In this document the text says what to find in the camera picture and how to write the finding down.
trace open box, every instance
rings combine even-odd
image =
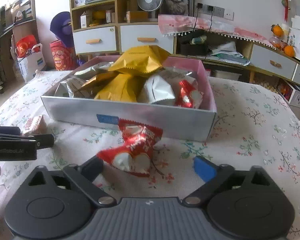
[[[116,61],[118,58],[119,56],[95,57],[72,74],[99,62]],[[41,99],[48,115],[57,121],[118,129],[118,119],[122,118],[162,128],[164,137],[205,141],[213,127],[217,107],[202,62],[196,59],[169,57],[163,66],[175,66],[197,72],[198,89],[204,93],[201,109],[55,97],[53,95],[59,84],[54,85]]]

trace cabinet leg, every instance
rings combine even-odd
[[[249,79],[249,83],[252,84],[253,83],[253,80],[254,80],[254,74],[255,72],[254,71],[250,71],[250,79]]]

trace yellow snack package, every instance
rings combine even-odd
[[[79,88],[79,91],[90,90],[93,87],[99,86],[100,82],[116,77],[119,74],[117,71],[109,71],[105,73],[100,73],[95,75],[93,78],[90,78],[85,82],[82,87]]]
[[[119,74],[94,99],[136,102],[144,82],[142,77]]]
[[[170,53],[157,45],[133,47],[124,52],[109,68],[109,71],[142,76],[162,67]]]

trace black circular cover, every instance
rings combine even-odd
[[[273,239],[287,234],[294,210],[282,193],[246,193],[233,189],[217,194],[207,206],[212,222],[239,239]]]
[[[59,187],[20,187],[5,209],[11,231],[29,239],[61,238],[79,230],[90,218],[84,195]]]

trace floral tablecloth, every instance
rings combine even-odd
[[[0,163],[0,239],[11,234],[3,210],[19,185],[37,165],[59,170],[82,164],[99,150],[122,143],[117,130],[51,120],[40,95],[69,72],[41,72],[0,107],[0,125],[19,126],[29,117],[45,114],[53,148],[38,151],[36,161]],[[266,169],[292,202],[296,218],[289,239],[300,236],[300,121],[285,101],[261,86],[210,78],[218,117],[205,143],[163,138],[156,146],[151,175],[137,178],[105,167],[95,185],[119,199],[122,196],[185,197],[203,184],[193,171],[193,158],[201,155],[215,164],[228,163],[239,170],[252,165]]]

